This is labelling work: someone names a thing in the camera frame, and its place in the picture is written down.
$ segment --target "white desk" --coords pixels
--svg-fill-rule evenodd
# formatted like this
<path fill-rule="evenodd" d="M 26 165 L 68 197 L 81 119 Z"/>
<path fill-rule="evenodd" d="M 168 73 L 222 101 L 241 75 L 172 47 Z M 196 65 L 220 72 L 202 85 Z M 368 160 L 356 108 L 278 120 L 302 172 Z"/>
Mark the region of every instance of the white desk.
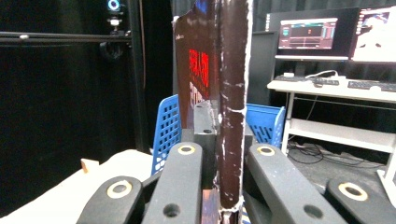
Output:
<path fill-rule="evenodd" d="M 122 151 L 87 174 L 82 169 L 76 171 L 37 199 L 0 218 L 0 223 L 76 223 L 88 200 L 105 181 L 127 175 L 143 182 L 150 177 L 151 164 L 151 155 L 131 149 Z"/>
<path fill-rule="evenodd" d="M 321 88 L 315 87 L 311 82 L 274 80 L 268 84 L 268 89 L 290 94 L 281 150 L 285 154 L 288 153 L 289 134 L 295 134 L 353 147 L 388 152 L 390 155 L 386 171 L 385 173 L 379 171 L 378 174 L 392 204 L 396 207 L 396 187 L 393 182 L 396 173 L 396 133 L 381 133 L 291 117 L 296 93 L 396 104 L 396 92 L 350 89 L 347 87 L 347 82 L 348 80 L 344 79 L 340 80 L 339 86 L 324 85 Z"/>

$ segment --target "blue crate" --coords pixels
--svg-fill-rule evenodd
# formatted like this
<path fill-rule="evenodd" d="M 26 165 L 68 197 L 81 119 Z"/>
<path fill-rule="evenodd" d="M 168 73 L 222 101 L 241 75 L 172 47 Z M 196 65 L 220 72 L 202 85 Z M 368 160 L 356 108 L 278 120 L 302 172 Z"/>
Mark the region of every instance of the blue crate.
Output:
<path fill-rule="evenodd" d="M 259 143 L 280 147 L 285 107 L 247 104 L 247 125 Z M 181 140 L 181 123 L 178 95 L 165 98 L 158 107 L 154 134 L 151 174 L 161 171 L 169 150 Z"/>
<path fill-rule="evenodd" d="M 259 143 L 268 143 L 280 148 L 285 113 L 285 106 L 247 104 L 247 125 Z"/>
<path fill-rule="evenodd" d="M 163 99 L 158 106 L 157 122 L 152 150 L 151 174 L 161 171 L 169 150 L 181 140 L 181 121 L 178 95 Z"/>

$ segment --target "keyboard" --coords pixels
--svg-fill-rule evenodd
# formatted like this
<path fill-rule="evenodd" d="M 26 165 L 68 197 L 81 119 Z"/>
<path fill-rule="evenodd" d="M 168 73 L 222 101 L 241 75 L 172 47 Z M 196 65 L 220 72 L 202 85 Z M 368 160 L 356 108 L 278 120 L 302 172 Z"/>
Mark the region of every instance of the keyboard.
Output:
<path fill-rule="evenodd" d="M 321 77 L 285 77 L 285 76 L 277 76 L 275 77 L 276 81 L 288 81 L 288 82 L 306 82 L 306 81 L 311 81 L 315 85 L 332 85 L 332 86 L 338 86 L 340 85 L 340 82 L 335 79 L 329 79 L 329 78 L 321 78 Z"/>
<path fill-rule="evenodd" d="M 381 91 L 396 92 L 396 83 L 375 82 L 375 81 L 348 81 L 347 87 L 350 89 L 370 90 L 372 87 L 379 87 Z"/>
<path fill-rule="evenodd" d="M 306 77 L 285 77 L 283 75 L 275 77 L 276 81 L 290 81 L 290 82 L 299 82 L 299 81 L 310 81 L 311 79 Z"/>
<path fill-rule="evenodd" d="M 334 79 L 329 79 L 329 78 L 311 78 L 312 83 L 315 85 L 332 85 L 332 86 L 338 86 L 340 85 L 340 82 L 338 80 Z"/>

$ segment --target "computer monitor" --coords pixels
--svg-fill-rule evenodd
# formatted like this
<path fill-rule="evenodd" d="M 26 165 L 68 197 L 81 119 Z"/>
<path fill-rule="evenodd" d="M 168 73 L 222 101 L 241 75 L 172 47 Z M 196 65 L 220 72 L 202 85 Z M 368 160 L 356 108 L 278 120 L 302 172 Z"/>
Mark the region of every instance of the computer monitor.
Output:
<path fill-rule="evenodd" d="M 280 22 L 280 49 L 331 49 L 337 18 Z"/>
<path fill-rule="evenodd" d="M 359 9 L 339 8 L 267 14 L 266 31 L 279 31 L 276 58 L 346 61 Z"/>
<path fill-rule="evenodd" d="M 396 63 L 396 6 L 362 8 L 351 60 Z"/>

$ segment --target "desk leg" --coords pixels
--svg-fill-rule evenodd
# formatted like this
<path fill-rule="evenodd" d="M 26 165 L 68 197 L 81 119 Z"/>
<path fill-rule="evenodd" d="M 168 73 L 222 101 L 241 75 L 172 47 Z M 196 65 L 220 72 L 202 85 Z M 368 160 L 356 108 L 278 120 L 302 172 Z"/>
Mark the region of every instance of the desk leg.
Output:
<path fill-rule="evenodd" d="M 289 104 L 288 104 L 288 112 L 286 114 L 285 128 L 283 130 L 283 140 L 282 140 L 282 152 L 285 155 L 288 155 L 288 142 L 289 142 L 289 129 L 290 129 L 290 121 L 291 121 L 291 111 L 293 110 L 294 103 L 294 92 L 290 93 Z"/>
<path fill-rule="evenodd" d="M 384 172 L 382 170 L 378 170 L 378 176 L 381 180 L 382 186 L 385 189 L 385 192 L 388 194 L 388 198 L 392 205 L 396 208 L 396 186 L 393 182 L 393 178 L 396 173 L 396 148 L 393 153 L 389 155 L 387 170 Z"/>

